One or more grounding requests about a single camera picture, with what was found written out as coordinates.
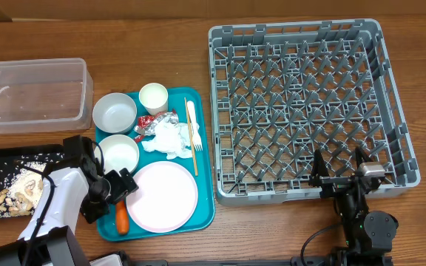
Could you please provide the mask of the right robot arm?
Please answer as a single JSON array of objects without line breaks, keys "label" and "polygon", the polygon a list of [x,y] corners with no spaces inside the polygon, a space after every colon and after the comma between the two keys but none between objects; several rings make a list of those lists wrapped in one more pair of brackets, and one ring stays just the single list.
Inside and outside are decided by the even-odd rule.
[{"label": "right robot arm", "polygon": [[[349,177],[330,177],[320,150],[314,152],[309,185],[321,188],[322,199],[331,198],[340,222],[312,234],[291,265],[392,265],[393,239],[398,220],[384,211],[370,211],[365,196],[380,187],[385,179],[383,166],[360,147],[355,148],[357,170]],[[341,227],[345,247],[335,247],[326,256],[306,256],[308,244],[322,233]]]}]

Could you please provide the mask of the grey bowl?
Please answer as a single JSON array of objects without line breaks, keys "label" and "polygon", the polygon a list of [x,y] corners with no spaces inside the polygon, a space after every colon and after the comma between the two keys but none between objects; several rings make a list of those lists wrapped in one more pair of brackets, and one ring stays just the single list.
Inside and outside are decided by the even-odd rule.
[{"label": "grey bowl", "polygon": [[135,125],[137,106],[135,101],[124,93],[110,93],[103,96],[94,106],[92,119],[103,132],[124,134]]}]

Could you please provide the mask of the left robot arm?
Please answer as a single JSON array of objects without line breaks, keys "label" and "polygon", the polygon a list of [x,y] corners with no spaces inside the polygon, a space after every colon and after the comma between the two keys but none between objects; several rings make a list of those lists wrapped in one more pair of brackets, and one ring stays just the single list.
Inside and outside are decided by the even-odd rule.
[{"label": "left robot arm", "polygon": [[99,147],[81,135],[64,139],[64,158],[40,173],[43,192],[29,224],[15,242],[0,247],[1,266],[132,264],[123,251],[88,259],[74,235],[79,216],[92,223],[138,190],[126,168],[104,172],[104,159],[94,153]]}]

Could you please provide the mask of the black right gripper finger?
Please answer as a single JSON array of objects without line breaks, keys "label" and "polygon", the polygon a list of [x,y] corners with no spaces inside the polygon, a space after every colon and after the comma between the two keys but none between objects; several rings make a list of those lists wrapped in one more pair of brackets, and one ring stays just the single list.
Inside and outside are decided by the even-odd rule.
[{"label": "black right gripper finger", "polygon": [[364,151],[364,149],[360,146],[357,146],[355,148],[355,160],[357,165],[373,161],[370,156]]},{"label": "black right gripper finger", "polygon": [[314,162],[311,171],[312,177],[327,177],[328,169],[319,149],[314,151]]}]

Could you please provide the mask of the white ceramic bowl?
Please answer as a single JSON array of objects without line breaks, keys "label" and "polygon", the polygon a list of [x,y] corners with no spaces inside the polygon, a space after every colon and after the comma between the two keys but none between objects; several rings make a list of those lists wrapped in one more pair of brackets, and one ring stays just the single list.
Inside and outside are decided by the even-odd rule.
[{"label": "white ceramic bowl", "polygon": [[97,159],[101,158],[103,152],[104,173],[107,174],[111,170],[119,172],[126,168],[131,174],[134,173],[138,166],[140,152],[137,143],[131,138],[123,134],[114,134],[104,138],[94,153]]}]

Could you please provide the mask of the orange carrot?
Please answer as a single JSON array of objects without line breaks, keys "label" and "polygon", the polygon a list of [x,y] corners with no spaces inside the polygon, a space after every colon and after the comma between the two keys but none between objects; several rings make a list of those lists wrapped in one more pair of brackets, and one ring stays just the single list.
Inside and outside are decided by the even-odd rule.
[{"label": "orange carrot", "polygon": [[126,235],[129,232],[129,215],[124,201],[118,202],[115,206],[115,224],[120,235]]}]

